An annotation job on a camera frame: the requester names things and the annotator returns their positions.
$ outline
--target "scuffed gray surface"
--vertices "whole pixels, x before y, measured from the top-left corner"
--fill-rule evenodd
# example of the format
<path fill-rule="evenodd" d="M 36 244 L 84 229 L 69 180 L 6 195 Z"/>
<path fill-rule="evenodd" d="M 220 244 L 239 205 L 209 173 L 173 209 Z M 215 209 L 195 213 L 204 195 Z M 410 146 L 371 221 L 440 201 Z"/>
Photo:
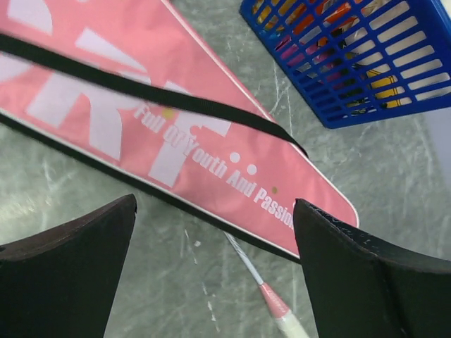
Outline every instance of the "scuffed gray surface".
<path fill-rule="evenodd" d="M 239 0 L 174 2 L 356 206 L 362 229 L 451 259 L 450 196 L 425 115 L 326 130 L 237 14 Z M 0 142 L 0 243 L 76 218 L 120 195 L 137 195 L 137 224 L 107 338 L 279 337 L 221 231 L 4 126 Z M 316 337 L 301 267 L 242 246 Z"/>

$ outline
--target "blue basket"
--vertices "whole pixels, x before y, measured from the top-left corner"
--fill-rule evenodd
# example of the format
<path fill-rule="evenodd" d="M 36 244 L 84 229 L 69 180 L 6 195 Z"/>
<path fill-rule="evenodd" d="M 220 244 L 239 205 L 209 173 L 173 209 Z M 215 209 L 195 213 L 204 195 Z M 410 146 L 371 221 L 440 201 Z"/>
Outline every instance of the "blue basket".
<path fill-rule="evenodd" d="M 244 0 L 240 12 L 328 128 L 451 106 L 440 0 Z"/>

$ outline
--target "black strap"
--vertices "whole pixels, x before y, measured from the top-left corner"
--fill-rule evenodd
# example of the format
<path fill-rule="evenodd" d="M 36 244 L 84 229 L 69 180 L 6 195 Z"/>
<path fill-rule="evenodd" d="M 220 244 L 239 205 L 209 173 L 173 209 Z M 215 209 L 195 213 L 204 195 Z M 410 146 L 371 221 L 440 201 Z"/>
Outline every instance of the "black strap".
<path fill-rule="evenodd" d="M 207 99 L 200 99 L 198 97 L 129 80 L 127 78 L 93 68 L 89 65 L 85 65 L 84 63 L 75 61 L 53 51 L 35 46 L 34 44 L 24 42 L 3 33 L 0 33 L 0 51 L 4 51 L 5 53 L 17 56 L 18 58 L 31 61 L 73 77 L 77 77 L 121 94 L 154 102 L 161 106 L 208 115 L 214 118 L 220 118 L 222 120 L 229 120 L 230 122 L 246 125 L 247 127 L 288 141 L 301 149 L 304 154 L 307 154 L 300 144 L 297 143 L 297 141 L 293 139 L 280 125 L 248 111 L 244 111 L 227 104 L 221 104 Z"/>

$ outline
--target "racket handle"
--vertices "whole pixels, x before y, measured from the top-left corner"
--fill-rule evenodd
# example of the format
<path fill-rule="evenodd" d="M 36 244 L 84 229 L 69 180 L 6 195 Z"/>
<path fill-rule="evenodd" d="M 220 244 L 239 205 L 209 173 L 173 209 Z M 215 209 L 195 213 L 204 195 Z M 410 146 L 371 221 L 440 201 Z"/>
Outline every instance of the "racket handle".
<path fill-rule="evenodd" d="M 276 324 L 286 338 L 309 338 L 301 323 L 291 311 L 282 318 L 277 318 Z"/>

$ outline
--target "white dot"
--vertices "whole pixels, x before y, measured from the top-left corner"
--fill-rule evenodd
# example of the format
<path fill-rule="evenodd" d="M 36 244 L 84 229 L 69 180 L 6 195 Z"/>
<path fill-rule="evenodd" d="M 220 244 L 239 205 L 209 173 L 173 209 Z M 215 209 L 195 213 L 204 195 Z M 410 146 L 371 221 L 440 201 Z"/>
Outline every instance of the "white dot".
<path fill-rule="evenodd" d="M 231 154 L 230 154 L 230 160 L 231 160 L 233 163 L 238 163 L 238 162 L 240 161 L 240 155 L 239 155 L 239 153 L 231 153 Z"/>
<path fill-rule="evenodd" d="M 256 167 L 255 165 L 249 164 L 249 165 L 247 166 L 247 173 L 248 173 L 249 175 L 255 175 L 256 172 L 257 172 L 257 167 Z"/>

